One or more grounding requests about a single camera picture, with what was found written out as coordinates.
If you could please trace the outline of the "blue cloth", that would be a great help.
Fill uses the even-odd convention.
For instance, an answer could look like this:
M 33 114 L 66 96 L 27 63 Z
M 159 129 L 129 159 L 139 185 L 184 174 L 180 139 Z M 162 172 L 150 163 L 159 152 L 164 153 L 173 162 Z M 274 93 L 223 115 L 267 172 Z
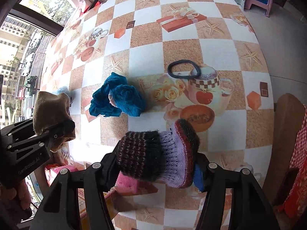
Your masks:
M 122 113 L 139 117 L 147 105 L 142 94 L 127 83 L 126 77 L 112 72 L 92 95 L 89 114 L 119 117 Z

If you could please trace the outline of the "brown sock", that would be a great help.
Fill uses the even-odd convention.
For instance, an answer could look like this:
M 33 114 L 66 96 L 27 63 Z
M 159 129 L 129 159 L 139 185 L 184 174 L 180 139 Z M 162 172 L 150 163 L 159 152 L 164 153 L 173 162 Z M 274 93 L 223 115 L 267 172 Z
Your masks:
M 64 92 L 52 94 L 46 91 L 38 93 L 33 113 L 33 127 L 36 135 L 42 135 L 50 127 L 65 121 L 72 121 L 69 112 L 70 98 Z

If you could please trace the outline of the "checkered printed tablecloth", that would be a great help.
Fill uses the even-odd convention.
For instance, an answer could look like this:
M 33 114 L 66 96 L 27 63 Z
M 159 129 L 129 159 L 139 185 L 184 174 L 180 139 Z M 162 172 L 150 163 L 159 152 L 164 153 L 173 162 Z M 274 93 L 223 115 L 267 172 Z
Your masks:
M 147 100 L 139 117 L 93 117 L 93 93 L 112 73 Z M 50 43 L 41 89 L 74 92 L 70 157 L 100 161 L 127 131 L 196 124 L 199 151 L 224 169 L 265 180 L 274 129 L 267 64 L 235 0 L 107 0 L 72 16 Z

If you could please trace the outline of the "purple black knitted hat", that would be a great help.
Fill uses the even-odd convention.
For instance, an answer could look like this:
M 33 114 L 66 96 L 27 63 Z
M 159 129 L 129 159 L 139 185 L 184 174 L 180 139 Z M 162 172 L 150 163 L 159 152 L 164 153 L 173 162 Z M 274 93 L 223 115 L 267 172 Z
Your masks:
M 169 187 L 192 185 L 200 140 L 185 119 L 176 120 L 168 131 L 129 131 L 120 140 L 116 162 L 125 175 Z

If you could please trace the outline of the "pink sponge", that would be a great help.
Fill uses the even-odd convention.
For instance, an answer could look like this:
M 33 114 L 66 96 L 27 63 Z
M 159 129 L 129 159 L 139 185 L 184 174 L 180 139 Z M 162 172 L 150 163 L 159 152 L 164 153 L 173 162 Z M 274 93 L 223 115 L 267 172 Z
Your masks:
M 141 181 L 119 173 L 115 189 L 122 196 L 134 196 L 157 193 L 158 189 L 150 182 Z

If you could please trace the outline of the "red patterned cushion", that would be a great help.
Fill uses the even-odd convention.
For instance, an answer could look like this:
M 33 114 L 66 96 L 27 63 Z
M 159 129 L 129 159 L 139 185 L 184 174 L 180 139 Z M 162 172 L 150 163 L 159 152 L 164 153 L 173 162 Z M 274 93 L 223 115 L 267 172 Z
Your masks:
M 289 218 L 298 219 L 306 209 L 306 106 L 301 129 L 298 131 L 290 168 L 298 169 L 292 189 L 279 210 L 285 211 Z

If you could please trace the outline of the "wooden chair back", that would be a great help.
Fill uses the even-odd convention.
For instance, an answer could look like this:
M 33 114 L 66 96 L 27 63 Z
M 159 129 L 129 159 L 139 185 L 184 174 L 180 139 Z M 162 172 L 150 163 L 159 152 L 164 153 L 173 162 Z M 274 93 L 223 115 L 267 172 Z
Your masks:
M 273 206 L 284 203 L 298 174 L 298 168 L 290 167 L 290 160 L 304 115 L 305 108 L 294 95 L 283 94 L 278 99 L 271 160 L 263 184 L 263 192 Z

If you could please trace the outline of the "light blue fluffy item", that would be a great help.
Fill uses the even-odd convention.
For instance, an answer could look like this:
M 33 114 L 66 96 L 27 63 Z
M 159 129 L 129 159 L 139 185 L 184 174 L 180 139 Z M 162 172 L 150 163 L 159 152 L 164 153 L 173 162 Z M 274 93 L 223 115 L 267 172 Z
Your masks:
M 70 100 L 70 106 L 72 105 L 73 99 L 74 99 L 74 92 L 71 92 L 68 87 L 63 86 L 57 89 L 55 92 L 56 95 L 60 95 L 61 93 L 66 94 L 69 97 Z

